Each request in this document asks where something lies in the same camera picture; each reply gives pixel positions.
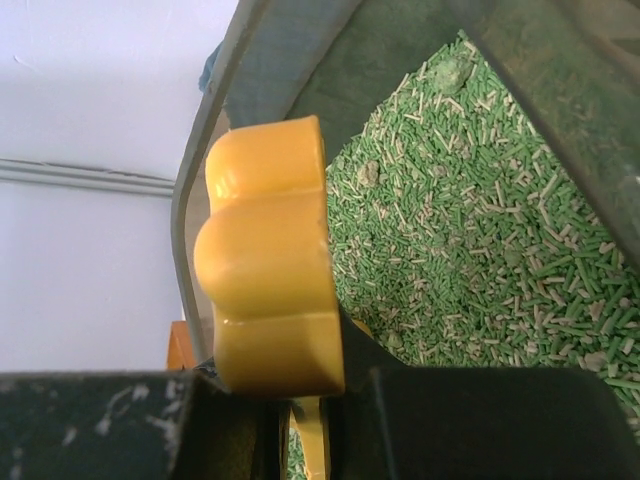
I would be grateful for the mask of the yellow plastic litter scoop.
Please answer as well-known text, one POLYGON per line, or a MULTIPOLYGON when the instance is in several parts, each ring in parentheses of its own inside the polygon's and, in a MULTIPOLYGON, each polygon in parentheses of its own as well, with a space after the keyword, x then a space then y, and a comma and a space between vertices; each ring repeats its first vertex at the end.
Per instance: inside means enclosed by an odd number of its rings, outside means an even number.
POLYGON ((347 388, 315 116, 231 130, 205 161, 210 214, 194 270, 214 315, 213 360, 233 393, 295 400, 307 476, 338 468, 326 399, 347 388))

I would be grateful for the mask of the dark green litter box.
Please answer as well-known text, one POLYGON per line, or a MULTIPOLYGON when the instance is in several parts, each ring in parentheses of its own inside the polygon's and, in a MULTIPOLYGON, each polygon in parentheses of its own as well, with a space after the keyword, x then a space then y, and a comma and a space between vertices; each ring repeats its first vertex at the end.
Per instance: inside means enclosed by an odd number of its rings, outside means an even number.
MULTIPOLYGON (((408 366, 591 372, 639 448, 638 3, 347 2, 275 121, 319 120, 340 318, 408 366)), ((195 117, 170 214, 191 370, 222 384, 193 254, 238 128, 195 117)))

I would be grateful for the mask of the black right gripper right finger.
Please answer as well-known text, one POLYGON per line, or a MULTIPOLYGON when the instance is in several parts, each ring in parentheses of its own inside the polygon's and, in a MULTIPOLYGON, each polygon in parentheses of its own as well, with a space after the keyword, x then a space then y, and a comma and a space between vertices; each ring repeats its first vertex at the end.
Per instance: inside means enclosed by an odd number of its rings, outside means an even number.
POLYGON ((341 316, 345 393, 325 402, 335 479, 635 479, 611 389, 575 368, 416 367, 341 316))

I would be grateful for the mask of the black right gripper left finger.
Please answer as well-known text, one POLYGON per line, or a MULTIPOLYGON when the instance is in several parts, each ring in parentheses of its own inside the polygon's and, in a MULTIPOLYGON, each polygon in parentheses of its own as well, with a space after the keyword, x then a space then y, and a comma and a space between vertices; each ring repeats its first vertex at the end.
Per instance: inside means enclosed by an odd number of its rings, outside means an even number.
POLYGON ((283 479, 287 436, 207 367, 1 377, 4 479, 283 479))

